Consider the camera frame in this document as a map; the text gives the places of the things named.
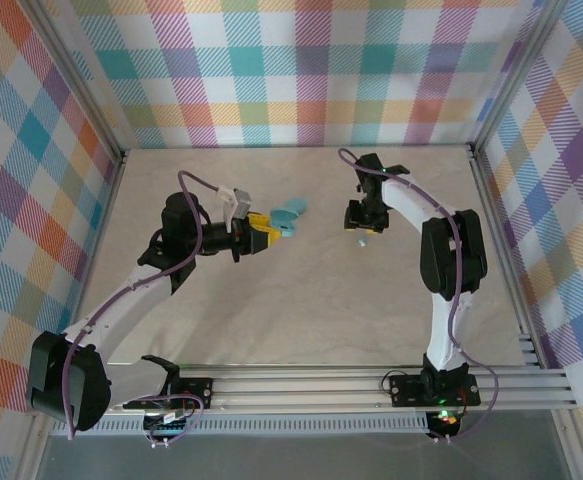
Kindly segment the aluminium frame cross rail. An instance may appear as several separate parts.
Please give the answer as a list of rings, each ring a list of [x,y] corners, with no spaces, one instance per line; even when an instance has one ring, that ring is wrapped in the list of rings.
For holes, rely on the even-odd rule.
[[[197,365],[184,377],[213,379],[213,414],[387,413],[393,409],[392,376],[416,374],[416,368],[339,365]],[[473,413],[490,403],[499,410],[558,410],[576,406],[566,374],[531,366],[497,367],[493,374],[472,368],[475,384],[457,396],[480,397]]]

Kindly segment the aluminium frame side rail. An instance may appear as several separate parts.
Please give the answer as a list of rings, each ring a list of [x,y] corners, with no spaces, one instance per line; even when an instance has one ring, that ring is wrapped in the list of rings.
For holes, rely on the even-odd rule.
[[[492,238],[497,261],[505,284],[507,295],[512,303],[519,332],[521,350],[525,364],[531,368],[545,369],[546,358],[534,330],[527,301],[516,276],[514,264],[505,231],[498,216],[495,200],[489,189],[487,177],[480,156],[469,150],[469,165],[476,183],[482,207],[487,217],[487,224]]]
[[[69,365],[75,350],[79,347],[79,334],[81,330],[78,329],[77,331],[73,331],[73,328],[76,323],[80,323],[82,320],[82,316],[80,315],[81,308],[85,300],[86,291],[89,288],[89,283],[91,281],[91,277],[95,269],[95,264],[97,262],[99,249],[107,229],[111,211],[116,201],[122,177],[124,175],[127,157],[128,152],[124,152],[122,159],[113,167],[111,183],[108,187],[102,187],[101,194],[103,197],[98,202],[101,210],[98,221],[96,222],[96,228],[86,237],[87,251],[86,260],[83,263],[81,270],[82,276],[78,281],[78,286],[74,290],[70,291],[70,316],[67,322],[63,324],[64,329],[59,334],[63,343],[66,345],[67,350],[63,365]]]

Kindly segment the aluminium frame post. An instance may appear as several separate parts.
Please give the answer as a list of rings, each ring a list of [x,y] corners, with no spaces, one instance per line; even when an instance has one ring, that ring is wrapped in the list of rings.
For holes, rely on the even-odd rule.
[[[502,123],[513,97],[527,78],[542,47],[557,24],[568,0],[523,0],[525,15],[482,104],[468,137],[470,162],[477,161]]]
[[[56,68],[65,79],[71,92],[75,95],[77,102],[91,122],[95,133],[103,142],[105,150],[118,164],[122,163],[125,150],[117,142],[112,129],[106,122],[103,113],[89,90],[84,76],[75,63],[70,50],[66,47],[61,35],[55,28],[52,17],[47,13],[42,0],[17,0],[17,2],[28,16],[33,28],[41,37],[42,42],[56,64]]]

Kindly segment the controller circuit board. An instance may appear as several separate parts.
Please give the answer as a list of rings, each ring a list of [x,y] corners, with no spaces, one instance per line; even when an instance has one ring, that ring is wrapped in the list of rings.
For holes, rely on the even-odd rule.
[[[434,440],[456,436],[460,432],[463,411],[443,409],[436,412],[427,412],[426,435]]]
[[[196,407],[192,407],[190,410],[178,409],[166,414],[145,415],[143,430],[151,448],[168,448],[183,434],[195,413]]]

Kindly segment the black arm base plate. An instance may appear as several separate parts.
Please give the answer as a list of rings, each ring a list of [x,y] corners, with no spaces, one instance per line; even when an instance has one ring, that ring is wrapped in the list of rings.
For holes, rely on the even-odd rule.
[[[123,408],[135,410],[191,410],[198,408],[198,403],[195,400],[174,398],[176,394],[196,396],[202,400],[205,408],[209,408],[213,394],[213,379],[209,377],[176,378],[163,387],[159,393],[159,396],[168,396],[167,400],[134,400],[123,404]]]
[[[393,407],[464,407],[479,406],[481,397],[474,375],[434,387],[420,375],[389,377],[389,393]]]

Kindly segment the light blue oval charging case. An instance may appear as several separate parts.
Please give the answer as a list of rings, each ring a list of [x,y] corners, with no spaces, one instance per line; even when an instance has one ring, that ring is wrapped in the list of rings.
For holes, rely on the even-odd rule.
[[[279,230],[283,237],[291,237],[295,234],[297,219],[306,211],[307,202],[303,198],[292,198],[283,206],[270,210],[269,225]]]

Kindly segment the grey metal base sheet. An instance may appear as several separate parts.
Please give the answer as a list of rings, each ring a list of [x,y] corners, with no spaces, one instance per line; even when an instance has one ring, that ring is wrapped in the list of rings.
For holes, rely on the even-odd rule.
[[[572,480],[554,447],[418,445],[406,436],[51,438],[35,480]]]

